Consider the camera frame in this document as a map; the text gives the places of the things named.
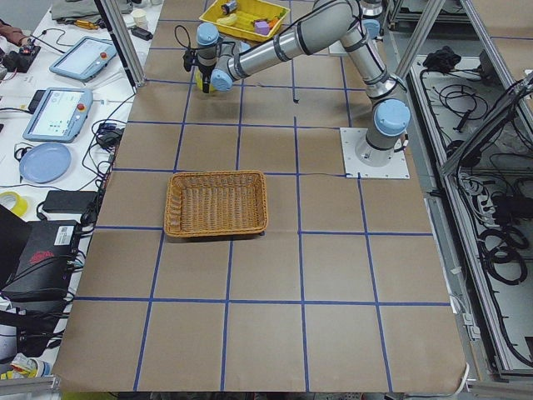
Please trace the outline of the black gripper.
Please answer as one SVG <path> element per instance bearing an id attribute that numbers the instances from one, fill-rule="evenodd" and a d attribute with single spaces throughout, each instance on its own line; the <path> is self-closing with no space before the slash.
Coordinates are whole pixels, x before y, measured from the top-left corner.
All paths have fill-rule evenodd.
<path id="1" fill-rule="evenodd" d="M 213 69 L 214 69 L 213 66 L 210 66 L 210 67 L 200 66 L 200 75 L 201 75 L 200 89 L 204 93 L 211 93 L 213 91 L 212 85 L 211 85 L 211 76 L 212 76 Z"/>

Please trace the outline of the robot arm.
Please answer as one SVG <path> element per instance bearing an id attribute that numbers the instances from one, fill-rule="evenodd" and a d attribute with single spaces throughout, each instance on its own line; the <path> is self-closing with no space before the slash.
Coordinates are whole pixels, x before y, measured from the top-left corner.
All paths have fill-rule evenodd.
<path id="1" fill-rule="evenodd" d="M 400 78 L 390 74 L 366 28 L 370 16 L 381 14 L 379 1 L 316 1 L 312 10 L 265 42 L 241 50 L 223 37 L 211 22 L 197 28 L 197 50 L 192 61 L 199 67 L 203 91 L 225 92 L 235 81 L 285 63 L 302 54 L 312 55 L 339 42 L 366 85 L 372 103 L 372 125 L 367 145 L 391 151 L 411 120 L 411 111 L 398 97 Z"/>

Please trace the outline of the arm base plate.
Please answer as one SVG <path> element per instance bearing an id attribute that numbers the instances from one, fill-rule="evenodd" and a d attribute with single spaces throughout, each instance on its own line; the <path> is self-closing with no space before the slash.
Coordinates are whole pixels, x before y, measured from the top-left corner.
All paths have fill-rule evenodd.
<path id="1" fill-rule="evenodd" d="M 341 127 L 341 149 L 347 178 L 409 179 L 403 143 L 396 140 L 392 149 L 376 150 L 366 141 L 366 128 Z"/>

